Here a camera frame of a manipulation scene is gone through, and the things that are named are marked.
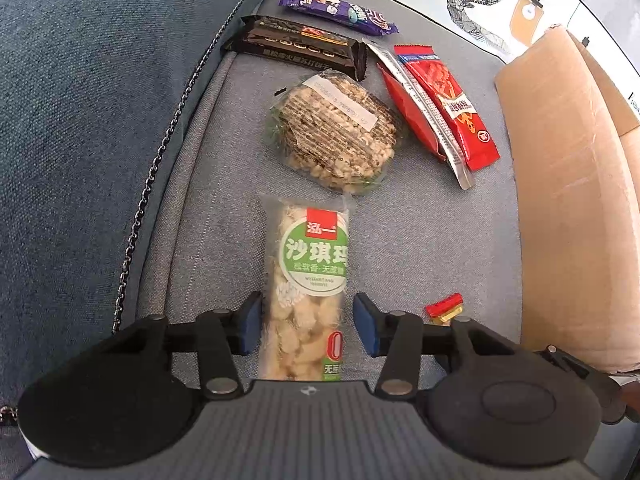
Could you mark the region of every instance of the transparent plastic wrapper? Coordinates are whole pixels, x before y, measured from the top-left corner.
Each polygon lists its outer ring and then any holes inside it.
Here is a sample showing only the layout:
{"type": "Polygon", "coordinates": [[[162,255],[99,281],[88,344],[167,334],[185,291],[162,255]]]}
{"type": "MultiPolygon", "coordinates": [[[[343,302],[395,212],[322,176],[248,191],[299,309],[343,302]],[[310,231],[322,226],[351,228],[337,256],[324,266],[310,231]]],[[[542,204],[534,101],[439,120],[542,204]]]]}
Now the transparent plastic wrapper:
{"type": "Polygon", "coordinates": [[[339,381],[349,200],[261,199],[268,230],[260,378],[339,381]]]}
{"type": "Polygon", "coordinates": [[[382,181],[402,124],[375,95],[334,70],[283,94],[271,111],[284,163],[351,194],[382,181]]]}

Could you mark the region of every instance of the deer illustration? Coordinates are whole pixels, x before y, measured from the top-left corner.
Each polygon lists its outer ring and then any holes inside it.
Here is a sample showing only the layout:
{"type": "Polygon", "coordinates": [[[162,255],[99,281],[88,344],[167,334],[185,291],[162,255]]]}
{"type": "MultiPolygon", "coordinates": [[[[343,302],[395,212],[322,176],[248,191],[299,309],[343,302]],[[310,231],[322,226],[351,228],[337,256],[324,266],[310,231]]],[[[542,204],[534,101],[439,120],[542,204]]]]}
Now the deer illustration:
{"type": "Polygon", "coordinates": [[[451,16],[451,21],[467,34],[505,54],[509,54],[509,47],[500,36],[481,27],[466,14],[466,9],[473,9],[476,4],[490,6],[501,1],[502,0],[447,0],[447,10],[451,16]]]}

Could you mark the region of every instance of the black snack package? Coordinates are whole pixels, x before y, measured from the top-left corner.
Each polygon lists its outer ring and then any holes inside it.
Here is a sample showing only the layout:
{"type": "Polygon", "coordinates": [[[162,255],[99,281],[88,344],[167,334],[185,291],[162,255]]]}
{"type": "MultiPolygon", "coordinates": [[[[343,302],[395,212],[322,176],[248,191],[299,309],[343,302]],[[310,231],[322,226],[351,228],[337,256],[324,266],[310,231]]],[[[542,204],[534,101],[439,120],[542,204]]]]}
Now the black snack package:
{"type": "Polygon", "coordinates": [[[272,16],[245,16],[244,27],[226,50],[288,61],[315,70],[333,68],[356,81],[367,69],[367,47],[321,28],[272,16]]]}

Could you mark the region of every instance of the blue fabric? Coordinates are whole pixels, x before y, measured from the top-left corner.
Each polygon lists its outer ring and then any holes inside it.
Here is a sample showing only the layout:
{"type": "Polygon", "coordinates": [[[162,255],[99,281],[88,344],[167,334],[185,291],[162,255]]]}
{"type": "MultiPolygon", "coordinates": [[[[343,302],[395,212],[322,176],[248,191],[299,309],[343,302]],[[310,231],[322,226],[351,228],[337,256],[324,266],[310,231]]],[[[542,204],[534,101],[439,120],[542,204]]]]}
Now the blue fabric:
{"type": "MultiPolygon", "coordinates": [[[[238,1],[0,0],[0,404],[110,334],[151,160],[238,1]]],[[[245,0],[225,37],[260,1],[245,0]]],[[[125,322],[187,119],[219,60],[216,51],[165,153],[125,322]]]]}

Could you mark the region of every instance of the red square logo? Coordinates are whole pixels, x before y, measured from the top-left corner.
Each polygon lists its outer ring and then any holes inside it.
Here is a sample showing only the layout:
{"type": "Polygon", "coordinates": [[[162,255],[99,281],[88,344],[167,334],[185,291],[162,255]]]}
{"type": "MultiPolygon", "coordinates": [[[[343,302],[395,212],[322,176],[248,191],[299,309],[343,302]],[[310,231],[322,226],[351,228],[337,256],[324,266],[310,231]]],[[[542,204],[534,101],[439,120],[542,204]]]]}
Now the red square logo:
{"type": "Polygon", "coordinates": [[[338,213],[324,209],[307,208],[306,236],[335,240],[338,237],[338,213]]]}

